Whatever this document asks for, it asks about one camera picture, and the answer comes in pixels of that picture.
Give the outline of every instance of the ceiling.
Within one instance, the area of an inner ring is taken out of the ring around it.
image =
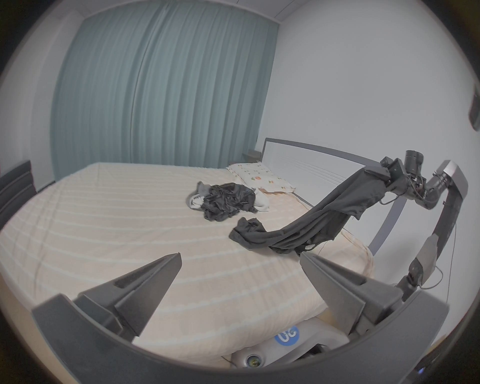
[[[227,4],[237,4],[263,16],[278,20],[285,20],[293,12],[310,0],[213,0]]]

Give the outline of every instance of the curtain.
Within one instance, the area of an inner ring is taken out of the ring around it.
[[[151,1],[84,21],[51,113],[56,179],[103,162],[221,168],[253,149],[278,25],[221,4]]]

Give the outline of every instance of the floral pillow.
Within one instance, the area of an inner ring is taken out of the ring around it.
[[[278,177],[261,162],[232,164],[227,169],[239,176],[249,188],[266,192],[293,192],[295,188],[285,179]]]

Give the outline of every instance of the headboard gray frame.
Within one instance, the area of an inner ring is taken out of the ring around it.
[[[294,147],[299,147],[299,148],[305,148],[309,149],[311,151],[316,151],[316,152],[322,152],[328,155],[332,156],[337,156],[341,157],[346,160],[353,161],[355,163],[363,164],[365,166],[380,166],[380,163],[375,160],[371,160],[366,157],[358,156],[349,152],[344,152],[344,151],[339,151],[337,149],[333,148],[327,148],[327,147],[322,147],[319,145],[313,145],[313,144],[308,144],[308,143],[300,143],[296,141],[290,141],[290,140],[282,140],[282,139],[274,139],[271,137],[267,137],[264,141],[264,147],[262,149],[262,156],[260,157],[260,160],[263,159],[264,153],[265,153],[265,147],[267,143],[278,143],[278,144],[284,144],[284,145],[291,145]],[[303,199],[302,197],[296,195],[299,199],[307,203],[308,205],[312,206],[308,201]],[[407,199],[405,197],[400,196],[397,198],[394,203],[392,204],[392,207],[390,208],[390,211],[387,214],[387,217],[385,218],[382,226],[378,230],[377,234],[371,241],[371,243],[368,245],[368,248],[370,249],[370,252],[372,252],[373,255],[375,255],[382,244],[385,242],[387,239],[388,235],[392,231],[393,227],[395,226],[398,218],[400,217],[400,214],[403,211],[403,207],[405,206],[405,203],[407,202]]]
[[[0,230],[35,195],[30,160],[2,175],[0,177]]]

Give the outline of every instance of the black garment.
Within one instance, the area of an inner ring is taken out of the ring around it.
[[[202,211],[207,220],[223,221],[235,216],[240,210],[257,213],[253,203],[255,192],[244,185],[235,183],[214,185],[204,198]]]
[[[295,250],[300,255],[307,248],[311,250],[324,241],[333,240],[350,216],[360,220],[363,211],[385,195],[385,181],[389,177],[386,168],[362,168],[282,229],[267,232],[257,219],[247,221],[242,217],[229,237],[249,250],[270,247],[277,253]]]

